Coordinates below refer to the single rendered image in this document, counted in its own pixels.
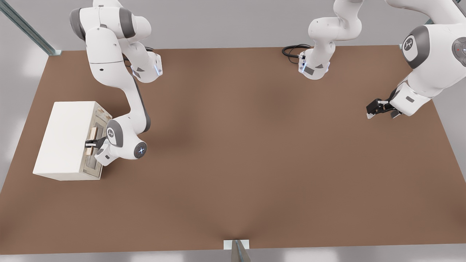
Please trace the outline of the white oven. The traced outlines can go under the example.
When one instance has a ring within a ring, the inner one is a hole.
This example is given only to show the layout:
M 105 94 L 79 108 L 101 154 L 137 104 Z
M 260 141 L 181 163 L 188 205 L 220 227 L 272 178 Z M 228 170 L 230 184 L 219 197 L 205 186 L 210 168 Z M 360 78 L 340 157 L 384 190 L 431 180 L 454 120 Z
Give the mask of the white oven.
M 59 181 L 97 180 L 82 168 L 88 110 L 85 101 L 54 103 L 33 174 Z

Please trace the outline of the white oven door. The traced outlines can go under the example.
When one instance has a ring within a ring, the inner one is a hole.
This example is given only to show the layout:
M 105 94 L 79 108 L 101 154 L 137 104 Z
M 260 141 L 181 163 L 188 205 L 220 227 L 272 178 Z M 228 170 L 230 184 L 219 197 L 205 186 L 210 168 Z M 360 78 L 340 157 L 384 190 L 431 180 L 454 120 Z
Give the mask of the white oven door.
M 105 129 L 112 116 L 95 101 L 85 101 L 85 105 L 89 108 L 88 115 L 90 115 L 89 130 L 85 141 L 88 139 L 90 129 L 95 126 L 98 128 L 96 139 L 106 136 Z M 97 151 L 98 149 L 94 147 L 92 155 L 86 156 L 83 153 L 82 168 L 85 174 L 99 180 L 103 166 L 95 159 Z

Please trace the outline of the pale oven door handle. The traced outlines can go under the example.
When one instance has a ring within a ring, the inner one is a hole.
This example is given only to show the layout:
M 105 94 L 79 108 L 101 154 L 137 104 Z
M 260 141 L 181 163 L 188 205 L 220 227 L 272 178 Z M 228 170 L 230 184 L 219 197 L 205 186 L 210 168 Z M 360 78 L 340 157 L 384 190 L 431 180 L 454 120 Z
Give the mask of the pale oven door handle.
M 86 156 L 90 156 L 93 153 L 93 149 L 97 143 L 97 140 L 96 140 L 97 131 L 98 131 L 98 128 L 96 126 L 90 129 L 88 139 L 85 141 L 84 154 Z

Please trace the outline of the silver frame post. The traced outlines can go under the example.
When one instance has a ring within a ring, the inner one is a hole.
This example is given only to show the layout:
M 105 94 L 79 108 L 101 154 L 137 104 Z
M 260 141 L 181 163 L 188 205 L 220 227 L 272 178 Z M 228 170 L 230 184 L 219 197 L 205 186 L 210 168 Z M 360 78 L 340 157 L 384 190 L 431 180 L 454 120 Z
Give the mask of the silver frame post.
M 61 50 L 53 48 L 25 19 L 5 0 L 0 0 L 0 11 L 47 55 L 58 56 Z
M 249 240 L 224 240 L 224 250 L 231 250 L 231 262 L 252 262 L 248 255 Z

